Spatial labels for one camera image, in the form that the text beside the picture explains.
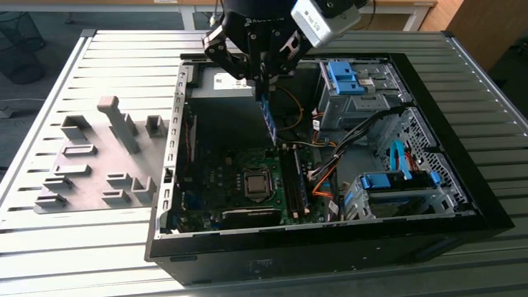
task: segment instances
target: black cable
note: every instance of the black cable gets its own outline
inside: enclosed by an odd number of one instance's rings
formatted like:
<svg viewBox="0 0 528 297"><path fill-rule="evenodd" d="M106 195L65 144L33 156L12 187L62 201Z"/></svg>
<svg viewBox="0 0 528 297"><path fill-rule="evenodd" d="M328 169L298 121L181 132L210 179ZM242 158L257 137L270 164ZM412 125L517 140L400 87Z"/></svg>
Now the black cable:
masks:
<svg viewBox="0 0 528 297"><path fill-rule="evenodd" d="M286 118L282 118L282 124L284 124L284 127L288 127ZM302 139L302 138L298 136L298 134L296 133L296 129L294 129L294 128L288 129L288 130L285 130L285 131L289 131L289 132L290 132L290 135L293 135L293 137L296 138L297 141L304 141L304 139Z"/></svg>
<svg viewBox="0 0 528 297"><path fill-rule="evenodd" d="M366 118L353 129L346 133L341 141L337 143L337 146L332 152L332 158L328 160L328 162L318 167L313 172L312 176L316 176L326 170L330 166L334 165L336 162L341 159L342 154L346 151L346 148L358 140L361 139L366 133L369 132L370 126L376 123L376 121L385 116L389 116L392 114L400 114L405 110L404 106L393 107L389 110L378 111L374 113L369 118Z"/></svg>
<svg viewBox="0 0 528 297"><path fill-rule="evenodd" d="M224 0L220 0L220 4L221 4L221 15L220 15L220 22L221 22L225 15Z"/></svg>
<svg viewBox="0 0 528 297"><path fill-rule="evenodd" d="M376 16L376 0L372 0L372 6L373 6L373 7L372 7L372 14L370 14L369 23L366 24L366 26L358 27L358 28L356 29L356 31L357 31L357 30L361 30L361 29L368 30L368 29L370 28L372 21L373 21L373 17Z"/></svg>

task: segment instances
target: wire bundle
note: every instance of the wire bundle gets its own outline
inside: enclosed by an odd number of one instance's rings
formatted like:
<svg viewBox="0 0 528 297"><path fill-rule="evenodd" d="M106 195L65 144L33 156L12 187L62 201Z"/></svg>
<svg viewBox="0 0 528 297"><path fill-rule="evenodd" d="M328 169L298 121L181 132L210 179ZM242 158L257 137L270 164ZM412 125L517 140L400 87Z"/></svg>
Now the wire bundle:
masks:
<svg viewBox="0 0 528 297"><path fill-rule="evenodd" d="M344 155L346 148L366 135L369 131L369 127L376 123L378 119L392 114L398 114L404 110L405 110L404 107L394 107L390 108L389 110L378 111L373 116L366 118L356 127L353 127L353 129L346 133L342 140L337 143L333 149L332 158L308 174L308 177L313 178L318 176L322 172L325 172L322 178L318 180L316 187L313 188L312 191L313 195L328 197L326 194L329 193L320 192L318 188L321 187L322 182L330 176L332 172L336 170L338 160L341 159L341 156Z"/></svg>

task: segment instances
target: slatted metal surface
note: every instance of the slatted metal surface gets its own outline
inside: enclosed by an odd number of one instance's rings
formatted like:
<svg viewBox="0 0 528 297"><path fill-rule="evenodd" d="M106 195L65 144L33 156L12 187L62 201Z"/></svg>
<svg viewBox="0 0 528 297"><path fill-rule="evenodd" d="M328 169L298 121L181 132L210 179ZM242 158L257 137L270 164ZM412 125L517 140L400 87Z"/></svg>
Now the slatted metal surface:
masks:
<svg viewBox="0 0 528 297"><path fill-rule="evenodd" d="M182 288L144 262L150 210L36 215L65 115L96 112L101 95L120 97L132 118L168 114L178 55L200 51L196 32L98 31L81 38L0 185L0 295L114 296L526 296L528 137L510 104L438 33L353 32L325 52L405 53L516 228L426 263L329 275ZM338 260L334 255L321 255Z"/></svg>

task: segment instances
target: floor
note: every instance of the floor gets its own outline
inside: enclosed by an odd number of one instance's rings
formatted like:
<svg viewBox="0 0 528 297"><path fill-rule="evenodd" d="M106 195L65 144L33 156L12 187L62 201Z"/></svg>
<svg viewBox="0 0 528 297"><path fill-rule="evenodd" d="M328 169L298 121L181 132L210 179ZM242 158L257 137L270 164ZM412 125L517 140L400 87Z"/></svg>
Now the floor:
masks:
<svg viewBox="0 0 528 297"><path fill-rule="evenodd" d="M29 85L13 85L0 76L0 101L14 98L45 99L54 80L74 47L82 29L101 30L181 30L181 16L173 12L86 12L73 14L73 24L64 24L64 13L32 13L34 23L46 41L46 46L37 52L46 69L45 77ZM196 28L208 29L208 17L194 14ZM528 100L524 86L528 85L528 53L522 56L508 51L496 67L490 70L493 79L501 82L502 91L528 114ZM14 101L9 106L14 110L10 119L0 119L0 180L4 168L9 166L25 134L40 110L38 101Z"/></svg>

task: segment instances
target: blue plastic clip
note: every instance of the blue plastic clip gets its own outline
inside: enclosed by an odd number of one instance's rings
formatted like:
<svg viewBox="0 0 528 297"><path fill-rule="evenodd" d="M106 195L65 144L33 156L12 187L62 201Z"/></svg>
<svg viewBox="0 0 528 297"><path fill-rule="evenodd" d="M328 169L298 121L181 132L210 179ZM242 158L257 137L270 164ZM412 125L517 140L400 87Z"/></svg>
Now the blue plastic clip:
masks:
<svg viewBox="0 0 528 297"><path fill-rule="evenodd" d="M356 71L348 62L328 62L328 74L336 84L337 95L362 95L364 87L356 80Z"/></svg>
<svg viewBox="0 0 528 297"><path fill-rule="evenodd" d="M361 185L362 185L362 189L370 188L369 180L365 177L361 177Z"/></svg>
<svg viewBox="0 0 528 297"><path fill-rule="evenodd" d="M352 194L352 192L350 192L350 193L348 193L348 195L346 195L345 206L348 205L348 202L352 200L352 197L353 197L353 194Z"/></svg>
<svg viewBox="0 0 528 297"><path fill-rule="evenodd" d="M440 175L436 171L430 171L430 178L432 178L432 181L434 182L434 185L437 185L437 186L441 185L442 179L440 178Z"/></svg>
<svg viewBox="0 0 528 297"><path fill-rule="evenodd" d="M396 168L394 153L397 152L398 168ZM393 141L390 145L390 170L400 170L404 173L405 179L412 179L409 168L406 167L405 147L404 143L398 140Z"/></svg>
<svg viewBox="0 0 528 297"><path fill-rule="evenodd" d="M390 187L390 182L388 180L386 174L368 174L366 180L369 181L372 189L382 189Z"/></svg>

